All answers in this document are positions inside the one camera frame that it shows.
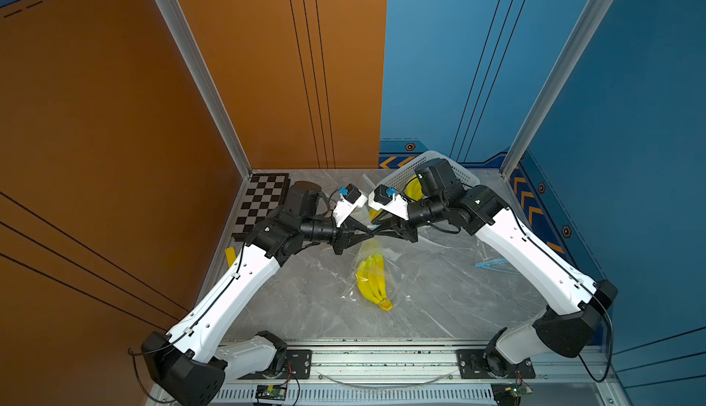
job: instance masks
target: blue plastic piece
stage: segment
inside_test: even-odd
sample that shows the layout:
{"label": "blue plastic piece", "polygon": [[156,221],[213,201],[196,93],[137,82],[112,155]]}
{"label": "blue plastic piece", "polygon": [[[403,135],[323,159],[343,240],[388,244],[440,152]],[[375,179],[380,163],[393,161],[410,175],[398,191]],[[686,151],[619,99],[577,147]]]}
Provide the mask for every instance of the blue plastic piece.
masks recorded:
{"label": "blue plastic piece", "polygon": [[509,262],[507,259],[486,260],[484,262],[477,263],[476,267],[485,268],[486,270],[500,271],[501,273],[519,274],[517,271],[507,271],[507,270],[499,270],[497,268],[493,268],[493,265],[502,265],[503,263],[509,263]]}

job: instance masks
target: checkerboard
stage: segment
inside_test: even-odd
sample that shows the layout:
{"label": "checkerboard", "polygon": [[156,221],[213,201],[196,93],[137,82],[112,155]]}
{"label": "checkerboard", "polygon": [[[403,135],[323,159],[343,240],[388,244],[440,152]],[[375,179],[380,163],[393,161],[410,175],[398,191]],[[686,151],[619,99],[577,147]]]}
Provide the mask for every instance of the checkerboard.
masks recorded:
{"label": "checkerboard", "polygon": [[254,174],[238,209],[233,239],[245,240],[255,224],[264,220],[274,207],[285,202],[288,189],[288,173]]}

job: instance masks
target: orange wall panel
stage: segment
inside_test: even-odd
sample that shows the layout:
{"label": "orange wall panel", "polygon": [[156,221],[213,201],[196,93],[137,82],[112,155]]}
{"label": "orange wall panel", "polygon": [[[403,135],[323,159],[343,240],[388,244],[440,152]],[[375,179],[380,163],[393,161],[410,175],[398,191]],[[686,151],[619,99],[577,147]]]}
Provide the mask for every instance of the orange wall panel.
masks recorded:
{"label": "orange wall panel", "polygon": [[318,168],[289,0],[179,3],[252,167]]}
{"label": "orange wall panel", "polygon": [[387,0],[317,0],[336,167],[376,168]]}
{"label": "orange wall panel", "polygon": [[375,167],[387,0],[179,0],[253,168]]}
{"label": "orange wall panel", "polygon": [[2,403],[141,405],[126,349],[193,306],[241,178],[154,0],[36,1],[0,12],[0,191],[176,303],[0,195],[0,253],[156,325],[0,257]]}

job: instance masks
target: yellow chevron arrow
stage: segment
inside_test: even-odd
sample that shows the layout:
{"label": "yellow chevron arrow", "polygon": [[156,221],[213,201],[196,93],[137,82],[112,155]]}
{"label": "yellow chevron arrow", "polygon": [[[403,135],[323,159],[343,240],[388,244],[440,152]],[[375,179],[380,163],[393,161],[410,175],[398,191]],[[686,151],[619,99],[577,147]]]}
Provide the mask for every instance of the yellow chevron arrow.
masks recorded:
{"label": "yellow chevron arrow", "polygon": [[544,212],[541,209],[539,209],[537,207],[530,206],[529,207],[529,225],[530,226],[532,226],[532,215],[534,215],[534,213],[537,213],[538,215],[544,214]]}
{"label": "yellow chevron arrow", "polygon": [[520,206],[525,209],[525,198],[534,198],[534,195],[530,193],[529,191],[523,191],[522,193],[522,200],[520,200]]}
{"label": "yellow chevron arrow", "polygon": [[525,178],[519,178],[519,177],[515,178],[515,194],[517,194],[517,183],[518,182],[525,182],[526,183],[527,181],[525,180]]}
{"label": "yellow chevron arrow", "polygon": [[398,167],[401,167],[401,166],[407,164],[408,162],[410,162],[411,160],[413,160],[415,157],[416,157],[416,156],[410,156],[410,157],[408,157],[406,160],[402,161],[400,164],[397,164],[397,166],[398,166]]}
{"label": "yellow chevron arrow", "polygon": [[396,158],[396,156],[390,156],[385,162],[380,164],[380,167],[383,167],[384,169],[389,169],[390,167],[388,167],[388,163],[395,158]]}
{"label": "yellow chevron arrow", "polygon": [[549,248],[551,248],[555,252],[564,254],[564,249],[561,248],[559,245],[555,245],[554,243],[551,243],[551,242],[547,242],[546,244],[549,245]]}

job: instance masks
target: blue wall panel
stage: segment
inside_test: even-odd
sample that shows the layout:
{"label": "blue wall panel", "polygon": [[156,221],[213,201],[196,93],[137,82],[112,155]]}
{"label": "blue wall panel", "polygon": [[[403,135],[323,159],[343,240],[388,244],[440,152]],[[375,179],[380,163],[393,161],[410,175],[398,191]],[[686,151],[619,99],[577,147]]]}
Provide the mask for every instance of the blue wall panel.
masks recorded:
{"label": "blue wall panel", "polygon": [[[706,0],[615,0],[529,148],[620,291],[618,370],[704,351],[696,332],[642,345],[706,325],[705,42]],[[619,375],[634,403],[661,405],[704,378],[654,383],[703,366],[697,356]]]}
{"label": "blue wall panel", "polygon": [[381,139],[506,150],[586,1],[388,0]]}

